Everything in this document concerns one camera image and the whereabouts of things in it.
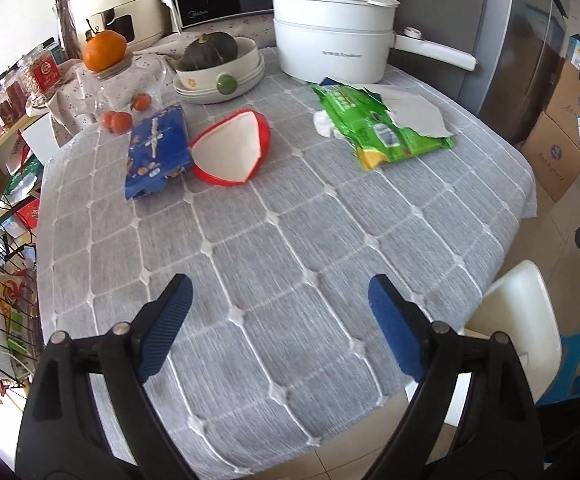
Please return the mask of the white square trash bin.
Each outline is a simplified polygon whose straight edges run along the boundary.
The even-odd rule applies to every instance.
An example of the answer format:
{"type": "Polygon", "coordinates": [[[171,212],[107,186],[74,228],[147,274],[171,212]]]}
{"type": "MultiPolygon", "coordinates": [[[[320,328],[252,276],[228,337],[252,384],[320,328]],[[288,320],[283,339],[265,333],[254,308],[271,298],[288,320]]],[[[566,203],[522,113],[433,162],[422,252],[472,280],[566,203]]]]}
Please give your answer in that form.
{"type": "MultiPolygon", "coordinates": [[[[552,308],[552,300],[538,266],[523,260],[485,292],[467,326],[458,336],[486,341],[495,332],[508,336],[518,356],[533,401],[532,415],[540,432],[540,416],[536,404],[557,376],[562,357],[562,344],[552,308]]],[[[444,424],[458,428],[468,408],[476,408],[470,400],[470,387],[476,373],[458,374],[444,424]]]]}

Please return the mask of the red white paper bowl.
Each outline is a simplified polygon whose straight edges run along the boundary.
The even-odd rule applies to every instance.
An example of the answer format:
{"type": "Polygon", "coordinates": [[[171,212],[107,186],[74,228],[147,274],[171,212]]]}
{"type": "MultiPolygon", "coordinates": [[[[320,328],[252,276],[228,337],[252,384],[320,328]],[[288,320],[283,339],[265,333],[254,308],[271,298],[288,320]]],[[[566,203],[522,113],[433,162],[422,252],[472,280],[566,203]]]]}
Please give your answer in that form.
{"type": "Polygon", "coordinates": [[[212,185],[245,184],[263,165],[271,140],[263,114],[250,108],[238,110],[204,130],[191,143],[192,172],[212,185]]]}

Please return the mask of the upper cardboard box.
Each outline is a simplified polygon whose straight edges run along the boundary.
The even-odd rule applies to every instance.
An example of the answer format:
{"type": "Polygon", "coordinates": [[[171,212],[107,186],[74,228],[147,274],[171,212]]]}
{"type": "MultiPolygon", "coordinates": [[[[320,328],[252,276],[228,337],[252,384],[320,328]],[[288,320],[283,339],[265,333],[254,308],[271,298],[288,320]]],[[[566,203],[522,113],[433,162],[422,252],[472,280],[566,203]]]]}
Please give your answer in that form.
{"type": "Polygon", "coordinates": [[[580,150],[580,72],[565,58],[560,58],[556,82],[544,112],[580,150]]]}

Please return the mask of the torn grey cardboard piece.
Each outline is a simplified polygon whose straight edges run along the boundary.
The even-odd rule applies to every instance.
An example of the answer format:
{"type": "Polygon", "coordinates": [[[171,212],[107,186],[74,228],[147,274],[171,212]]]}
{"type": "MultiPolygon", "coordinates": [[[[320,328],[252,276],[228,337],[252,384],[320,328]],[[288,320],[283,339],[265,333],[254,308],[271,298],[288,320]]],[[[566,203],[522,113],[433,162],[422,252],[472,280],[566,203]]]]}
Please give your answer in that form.
{"type": "Polygon", "coordinates": [[[411,128],[426,138],[453,136],[446,128],[441,111],[423,96],[397,90],[387,84],[371,84],[366,89],[380,96],[394,124],[400,128],[411,128]]]}

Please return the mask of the large orange fruit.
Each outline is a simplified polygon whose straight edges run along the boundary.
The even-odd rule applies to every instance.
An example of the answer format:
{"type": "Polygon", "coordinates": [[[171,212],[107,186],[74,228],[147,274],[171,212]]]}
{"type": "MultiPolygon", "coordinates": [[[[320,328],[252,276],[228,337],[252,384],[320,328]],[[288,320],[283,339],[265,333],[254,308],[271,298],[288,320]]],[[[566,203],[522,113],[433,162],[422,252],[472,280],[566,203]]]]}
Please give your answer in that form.
{"type": "Polygon", "coordinates": [[[100,73],[124,58],[126,46],[124,36],[111,29],[102,30],[86,42],[83,62],[91,72],[100,73]]]}

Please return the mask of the clear glass jar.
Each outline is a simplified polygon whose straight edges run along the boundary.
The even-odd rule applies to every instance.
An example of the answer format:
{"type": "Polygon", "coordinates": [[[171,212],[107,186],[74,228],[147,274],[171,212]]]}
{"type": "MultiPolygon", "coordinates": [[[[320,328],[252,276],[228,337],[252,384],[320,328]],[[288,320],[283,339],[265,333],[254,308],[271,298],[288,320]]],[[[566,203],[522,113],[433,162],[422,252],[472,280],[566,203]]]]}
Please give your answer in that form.
{"type": "Polygon", "coordinates": [[[105,112],[127,112],[138,122],[164,107],[163,92],[168,82],[168,64],[159,55],[127,55],[119,64],[93,73],[84,65],[76,71],[78,89],[75,108],[99,119],[105,112]],[[144,112],[132,109],[137,93],[149,93],[151,106],[144,112]]]}

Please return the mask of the grey checked tablecloth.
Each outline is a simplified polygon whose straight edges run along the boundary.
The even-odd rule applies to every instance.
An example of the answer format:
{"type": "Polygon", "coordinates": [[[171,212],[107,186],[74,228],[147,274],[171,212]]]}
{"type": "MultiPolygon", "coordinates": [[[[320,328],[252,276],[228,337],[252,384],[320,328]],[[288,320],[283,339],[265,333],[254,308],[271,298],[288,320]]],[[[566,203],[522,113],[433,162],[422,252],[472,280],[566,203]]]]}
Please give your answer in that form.
{"type": "Polygon", "coordinates": [[[88,126],[45,167],[37,231],[46,333],[103,333],[176,273],[194,303],[147,390],[205,479],[275,467],[318,448],[401,392],[406,379],[368,307],[386,274],[432,318],[466,324],[536,211],[522,155],[454,101],[396,68],[384,80],[439,107],[454,146],[363,170],[313,125],[311,88],[262,52],[260,83],[234,102],[187,104],[190,136],[236,110],[272,143],[249,182],[193,176],[124,196],[128,136],[88,126]]]}

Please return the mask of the green snack bag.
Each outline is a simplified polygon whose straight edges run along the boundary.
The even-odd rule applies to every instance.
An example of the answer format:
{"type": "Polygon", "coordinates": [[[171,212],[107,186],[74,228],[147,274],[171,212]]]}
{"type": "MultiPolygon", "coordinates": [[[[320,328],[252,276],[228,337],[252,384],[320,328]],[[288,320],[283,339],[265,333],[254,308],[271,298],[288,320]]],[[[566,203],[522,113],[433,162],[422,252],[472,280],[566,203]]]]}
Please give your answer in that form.
{"type": "Polygon", "coordinates": [[[353,150],[363,170],[385,162],[401,162],[439,150],[454,148],[451,138],[426,138],[411,128],[400,128],[378,94],[366,87],[322,84],[312,88],[318,102],[353,150]]]}

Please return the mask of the small tangerine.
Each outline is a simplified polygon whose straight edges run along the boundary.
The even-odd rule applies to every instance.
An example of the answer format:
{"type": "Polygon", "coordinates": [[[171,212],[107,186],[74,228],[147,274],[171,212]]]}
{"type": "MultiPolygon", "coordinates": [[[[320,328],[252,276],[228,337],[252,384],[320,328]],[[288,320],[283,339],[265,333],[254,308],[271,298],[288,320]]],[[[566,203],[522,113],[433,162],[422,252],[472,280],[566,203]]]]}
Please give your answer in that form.
{"type": "Polygon", "coordinates": [[[137,110],[138,112],[144,112],[145,110],[148,110],[148,108],[151,106],[151,103],[152,97],[149,93],[137,93],[133,99],[132,109],[137,110]]]}
{"type": "Polygon", "coordinates": [[[110,118],[110,130],[116,134],[126,133],[132,125],[133,117],[127,112],[116,112],[110,118]]]}

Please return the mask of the dark grey refrigerator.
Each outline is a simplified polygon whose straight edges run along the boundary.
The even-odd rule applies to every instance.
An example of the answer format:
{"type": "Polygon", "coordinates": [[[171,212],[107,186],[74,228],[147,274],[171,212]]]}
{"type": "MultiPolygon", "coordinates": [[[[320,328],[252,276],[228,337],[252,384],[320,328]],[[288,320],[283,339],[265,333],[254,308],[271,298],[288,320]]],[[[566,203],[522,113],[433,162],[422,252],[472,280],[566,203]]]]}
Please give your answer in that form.
{"type": "Polygon", "coordinates": [[[391,65],[430,84],[510,143],[532,130],[560,64],[570,0],[398,0],[394,28],[468,52],[465,72],[419,55],[392,51],[391,65]]]}

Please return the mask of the red label spice jar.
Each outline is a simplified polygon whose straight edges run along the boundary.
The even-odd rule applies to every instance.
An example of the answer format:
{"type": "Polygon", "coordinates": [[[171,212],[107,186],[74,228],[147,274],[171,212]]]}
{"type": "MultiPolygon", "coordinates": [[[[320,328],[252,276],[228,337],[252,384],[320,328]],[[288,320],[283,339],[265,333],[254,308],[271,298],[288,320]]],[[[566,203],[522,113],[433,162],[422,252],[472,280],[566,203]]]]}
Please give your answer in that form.
{"type": "Polygon", "coordinates": [[[61,80],[61,73],[52,53],[37,49],[25,55],[24,73],[33,94],[49,96],[61,80]]]}

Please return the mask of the lower cardboard box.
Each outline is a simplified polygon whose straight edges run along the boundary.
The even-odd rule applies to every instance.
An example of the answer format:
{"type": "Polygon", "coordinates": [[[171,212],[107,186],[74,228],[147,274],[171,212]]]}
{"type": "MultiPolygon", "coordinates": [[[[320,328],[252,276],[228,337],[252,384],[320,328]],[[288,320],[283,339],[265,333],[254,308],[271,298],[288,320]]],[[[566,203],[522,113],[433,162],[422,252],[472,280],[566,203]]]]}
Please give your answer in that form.
{"type": "Polygon", "coordinates": [[[554,202],[580,175],[580,149],[549,116],[540,113],[521,147],[536,182],[554,202]]]}

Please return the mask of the white ceramic bowl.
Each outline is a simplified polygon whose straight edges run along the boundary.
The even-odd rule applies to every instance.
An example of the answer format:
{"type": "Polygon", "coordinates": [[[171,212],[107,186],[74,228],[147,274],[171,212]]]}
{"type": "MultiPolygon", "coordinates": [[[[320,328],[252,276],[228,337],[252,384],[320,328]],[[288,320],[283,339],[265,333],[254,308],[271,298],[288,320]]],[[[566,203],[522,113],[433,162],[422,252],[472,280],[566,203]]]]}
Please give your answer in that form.
{"type": "Polygon", "coordinates": [[[174,91],[185,102],[218,104],[243,96],[263,78],[265,60],[253,39],[237,37],[238,56],[204,70],[176,70],[174,91]]]}

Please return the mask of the blue snack package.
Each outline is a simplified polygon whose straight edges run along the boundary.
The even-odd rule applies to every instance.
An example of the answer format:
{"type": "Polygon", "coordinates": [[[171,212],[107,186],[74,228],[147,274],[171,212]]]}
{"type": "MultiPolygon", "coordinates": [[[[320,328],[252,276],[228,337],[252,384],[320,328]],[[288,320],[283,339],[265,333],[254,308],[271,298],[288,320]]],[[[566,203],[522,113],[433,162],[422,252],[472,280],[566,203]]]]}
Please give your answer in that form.
{"type": "Polygon", "coordinates": [[[141,119],[130,133],[124,195],[127,200],[157,193],[168,178],[192,167],[185,114],[180,105],[141,119]]]}

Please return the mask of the white electric cooking pot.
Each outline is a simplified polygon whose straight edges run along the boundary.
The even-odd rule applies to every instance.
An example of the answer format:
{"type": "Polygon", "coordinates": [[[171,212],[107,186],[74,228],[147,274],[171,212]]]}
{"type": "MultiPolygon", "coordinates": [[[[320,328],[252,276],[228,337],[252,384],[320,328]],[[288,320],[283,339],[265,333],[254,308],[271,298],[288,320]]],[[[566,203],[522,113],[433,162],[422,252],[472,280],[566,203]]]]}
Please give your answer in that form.
{"type": "Polygon", "coordinates": [[[375,84],[386,72],[392,50],[432,58],[472,72],[476,58],[421,32],[393,29],[397,0],[272,0],[274,31],[282,71],[319,84],[375,84]]]}

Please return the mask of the cardboard box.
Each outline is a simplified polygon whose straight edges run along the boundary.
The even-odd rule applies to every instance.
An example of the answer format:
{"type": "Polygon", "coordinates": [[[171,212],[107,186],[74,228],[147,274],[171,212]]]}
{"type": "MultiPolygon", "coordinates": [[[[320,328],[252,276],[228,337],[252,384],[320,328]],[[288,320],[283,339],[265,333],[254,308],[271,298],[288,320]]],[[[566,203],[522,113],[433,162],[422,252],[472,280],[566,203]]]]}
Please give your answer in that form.
{"type": "Polygon", "coordinates": [[[554,202],[580,175],[580,149],[549,116],[540,113],[521,147],[536,182],[554,202]]]}
{"type": "Polygon", "coordinates": [[[556,82],[544,112],[580,150],[580,72],[565,58],[560,58],[556,82]]]}

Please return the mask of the dark green squash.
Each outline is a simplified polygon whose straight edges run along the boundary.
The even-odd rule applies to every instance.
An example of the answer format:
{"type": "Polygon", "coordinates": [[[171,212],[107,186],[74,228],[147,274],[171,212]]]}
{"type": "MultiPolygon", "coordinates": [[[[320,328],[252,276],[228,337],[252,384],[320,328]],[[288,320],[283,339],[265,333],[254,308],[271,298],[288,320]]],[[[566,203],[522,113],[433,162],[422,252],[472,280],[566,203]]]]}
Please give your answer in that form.
{"type": "Polygon", "coordinates": [[[236,58],[238,44],[233,36],[227,32],[209,32],[186,47],[176,67],[183,72],[206,70],[235,61],[236,58]]]}

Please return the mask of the blue plastic stool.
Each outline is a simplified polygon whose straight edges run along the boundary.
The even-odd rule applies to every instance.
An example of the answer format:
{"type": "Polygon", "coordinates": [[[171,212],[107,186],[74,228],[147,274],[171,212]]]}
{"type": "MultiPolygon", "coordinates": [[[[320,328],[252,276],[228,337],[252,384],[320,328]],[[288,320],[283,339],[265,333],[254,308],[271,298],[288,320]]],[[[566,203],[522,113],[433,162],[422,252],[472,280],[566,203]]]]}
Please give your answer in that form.
{"type": "Polygon", "coordinates": [[[580,398],[580,333],[561,337],[563,363],[556,379],[536,402],[537,406],[580,398]]]}

